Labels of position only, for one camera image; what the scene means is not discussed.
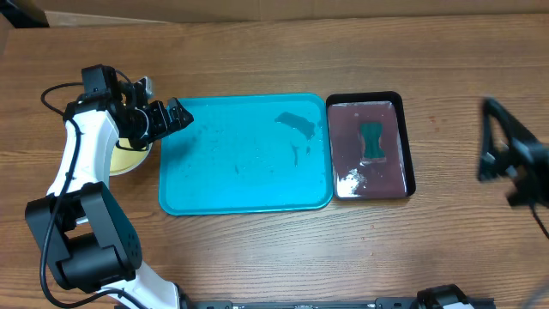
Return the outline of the yellow plate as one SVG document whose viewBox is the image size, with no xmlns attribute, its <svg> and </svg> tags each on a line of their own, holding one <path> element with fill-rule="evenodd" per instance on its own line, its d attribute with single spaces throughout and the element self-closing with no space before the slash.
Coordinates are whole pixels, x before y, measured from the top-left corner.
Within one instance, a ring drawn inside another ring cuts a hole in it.
<svg viewBox="0 0 549 309">
<path fill-rule="evenodd" d="M 121 148 L 115 147 L 112 153 L 111 176 L 118 176 L 136 169 L 145 161 L 152 148 L 152 145 L 149 145 L 140 151 L 135 151 L 130 147 L 129 140 L 126 138 L 120 138 L 118 144 Z"/>
</svg>

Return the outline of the green orange sponge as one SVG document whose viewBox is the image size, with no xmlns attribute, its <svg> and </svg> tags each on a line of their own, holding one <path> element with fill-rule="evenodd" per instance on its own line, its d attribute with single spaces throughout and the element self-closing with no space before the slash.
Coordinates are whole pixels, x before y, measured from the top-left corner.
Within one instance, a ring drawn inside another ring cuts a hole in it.
<svg viewBox="0 0 549 309">
<path fill-rule="evenodd" d="M 380 146 L 383 125 L 381 123 L 364 123 L 359 128 L 364 142 L 363 156 L 366 159 L 384 158 L 385 154 Z"/>
</svg>

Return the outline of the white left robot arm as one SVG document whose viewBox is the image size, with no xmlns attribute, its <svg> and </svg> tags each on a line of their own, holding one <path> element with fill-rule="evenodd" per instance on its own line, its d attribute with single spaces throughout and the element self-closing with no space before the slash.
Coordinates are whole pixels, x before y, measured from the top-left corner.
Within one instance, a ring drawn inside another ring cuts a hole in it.
<svg viewBox="0 0 549 309">
<path fill-rule="evenodd" d="M 45 197 L 31 201 L 25 220 L 40 248 L 39 280 L 59 308 L 110 296 L 126 308 L 189 308 L 181 287 L 161 278 L 142 257 L 136 230 L 109 190 L 112 153 L 125 138 L 130 151 L 186 128 L 193 116 L 176 98 L 153 100 L 150 81 L 132 82 L 111 66 L 81 71 L 84 91 L 60 113 L 67 134 L 57 176 Z M 51 274 L 87 298 L 56 299 Z"/>
</svg>

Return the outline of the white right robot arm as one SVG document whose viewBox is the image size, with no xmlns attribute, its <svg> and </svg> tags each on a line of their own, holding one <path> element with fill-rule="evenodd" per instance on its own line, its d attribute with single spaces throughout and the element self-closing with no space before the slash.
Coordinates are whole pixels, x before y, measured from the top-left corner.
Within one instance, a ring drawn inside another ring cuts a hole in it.
<svg viewBox="0 0 549 309">
<path fill-rule="evenodd" d="M 548 147 L 497 100 L 483 99 L 482 141 L 477 178 L 480 182 L 509 178 L 515 189 L 507 195 L 510 207 L 527 206 L 541 232 L 548 228 L 536 207 L 548 206 Z M 494 308 L 493 299 L 466 296 L 455 284 L 419 291 L 413 309 Z"/>
</svg>

